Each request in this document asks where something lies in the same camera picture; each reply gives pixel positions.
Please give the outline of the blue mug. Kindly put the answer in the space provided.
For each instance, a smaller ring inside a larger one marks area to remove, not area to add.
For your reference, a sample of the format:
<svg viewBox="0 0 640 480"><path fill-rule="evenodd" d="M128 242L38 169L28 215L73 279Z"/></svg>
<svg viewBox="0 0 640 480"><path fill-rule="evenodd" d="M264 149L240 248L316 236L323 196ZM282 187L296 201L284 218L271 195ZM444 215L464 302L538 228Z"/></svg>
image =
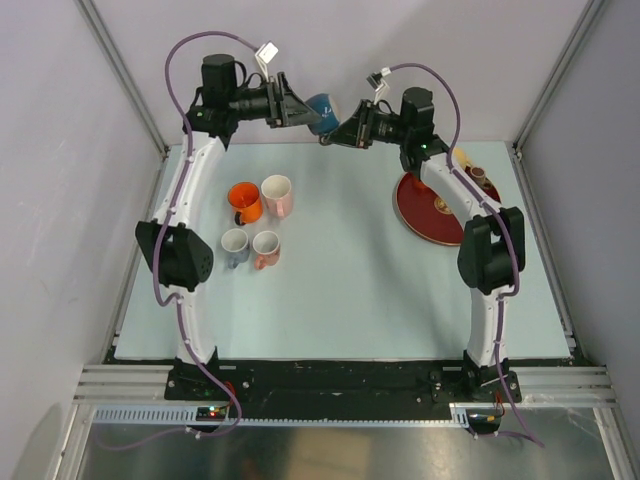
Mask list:
<svg viewBox="0 0 640 480"><path fill-rule="evenodd" d="M341 124L338 105L330 94L316 94L308 98L306 104L320 116L319 121L308 125L313 135L326 135Z"/></svg>

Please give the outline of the pink mug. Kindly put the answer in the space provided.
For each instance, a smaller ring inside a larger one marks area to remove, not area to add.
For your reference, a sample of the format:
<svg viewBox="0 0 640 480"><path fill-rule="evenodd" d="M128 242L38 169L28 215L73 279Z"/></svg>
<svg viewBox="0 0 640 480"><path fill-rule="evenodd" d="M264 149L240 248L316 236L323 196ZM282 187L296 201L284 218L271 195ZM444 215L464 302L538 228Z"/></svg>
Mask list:
<svg viewBox="0 0 640 480"><path fill-rule="evenodd" d="M256 270L263 270L278 263L281 254L281 243L279 236L275 232L259 232L253 239L252 247L256 254L254 259Z"/></svg>

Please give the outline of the orange mug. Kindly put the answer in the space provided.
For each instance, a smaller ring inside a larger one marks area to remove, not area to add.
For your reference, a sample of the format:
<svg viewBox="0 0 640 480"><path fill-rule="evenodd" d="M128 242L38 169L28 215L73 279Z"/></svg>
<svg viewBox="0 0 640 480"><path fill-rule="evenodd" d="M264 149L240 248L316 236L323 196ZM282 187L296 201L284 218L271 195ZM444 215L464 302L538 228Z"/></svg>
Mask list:
<svg viewBox="0 0 640 480"><path fill-rule="evenodd" d="M235 184L228 192L228 202L233 209L234 223L237 226L257 222L263 214L259 188L251 182Z"/></svg>

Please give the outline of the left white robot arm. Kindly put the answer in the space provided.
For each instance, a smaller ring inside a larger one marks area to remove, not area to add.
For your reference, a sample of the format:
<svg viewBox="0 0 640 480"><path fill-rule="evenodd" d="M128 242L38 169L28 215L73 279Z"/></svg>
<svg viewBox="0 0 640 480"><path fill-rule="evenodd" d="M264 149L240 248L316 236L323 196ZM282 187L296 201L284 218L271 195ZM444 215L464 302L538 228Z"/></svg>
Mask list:
<svg viewBox="0 0 640 480"><path fill-rule="evenodd" d="M160 207L136 225L135 237L152 275L156 302L176 309L176 359L194 368L187 387L201 399L221 389L220 372L207 364L216 342L205 333L196 302L215 262L212 246L199 235L206 187L243 121L263 120L272 129L309 125L319 115L290 87L284 73L271 76L271 54L258 51L256 86L245 66L228 54L206 56L202 84L189 106L179 106L183 140L179 163Z"/></svg>

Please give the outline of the grey mug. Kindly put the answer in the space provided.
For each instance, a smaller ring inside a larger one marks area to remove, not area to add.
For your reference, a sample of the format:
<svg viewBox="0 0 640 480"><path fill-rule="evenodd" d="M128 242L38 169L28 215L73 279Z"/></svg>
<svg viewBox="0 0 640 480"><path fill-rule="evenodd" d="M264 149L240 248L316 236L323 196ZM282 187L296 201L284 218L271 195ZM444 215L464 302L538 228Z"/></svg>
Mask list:
<svg viewBox="0 0 640 480"><path fill-rule="evenodd" d="M226 252L226 265L229 269L236 269L249 258L249 237L240 228L226 231L221 237L221 247Z"/></svg>

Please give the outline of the pale pink cup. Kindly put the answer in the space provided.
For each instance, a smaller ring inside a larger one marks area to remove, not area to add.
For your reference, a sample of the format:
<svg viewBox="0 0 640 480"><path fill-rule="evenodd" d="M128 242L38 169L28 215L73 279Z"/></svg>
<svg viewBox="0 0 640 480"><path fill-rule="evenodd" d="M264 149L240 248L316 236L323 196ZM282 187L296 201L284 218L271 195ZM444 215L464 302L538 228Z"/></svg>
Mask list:
<svg viewBox="0 0 640 480"><path fill-rule="evenodd" d="M261 194L267 210L279 219L288 217L293 210L291 180L284 175L271 175L261 184Z"/></svg>

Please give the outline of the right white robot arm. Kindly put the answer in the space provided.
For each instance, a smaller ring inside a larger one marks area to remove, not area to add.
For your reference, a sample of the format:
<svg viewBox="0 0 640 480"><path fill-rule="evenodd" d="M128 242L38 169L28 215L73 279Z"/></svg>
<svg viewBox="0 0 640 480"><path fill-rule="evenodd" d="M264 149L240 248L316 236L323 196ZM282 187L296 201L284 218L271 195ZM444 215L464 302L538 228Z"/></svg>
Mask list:
<svg viewBox="0 0 640 480"><path fill-rule="evenodd" d="M505 323L508 300L519 292L526 263L524 215L517 207L503 207L475 180L471 167L455 161L453 144L435 132L431 91L408 88L399 112L380 104L379 99L363 100L344 121L324 105L320 125L311 130L322 145L398 146L412 186L432 192L449 209L462 229L457 269L471 293L471 333L450 396L512 401L519 385L505 352Z"/></svg>

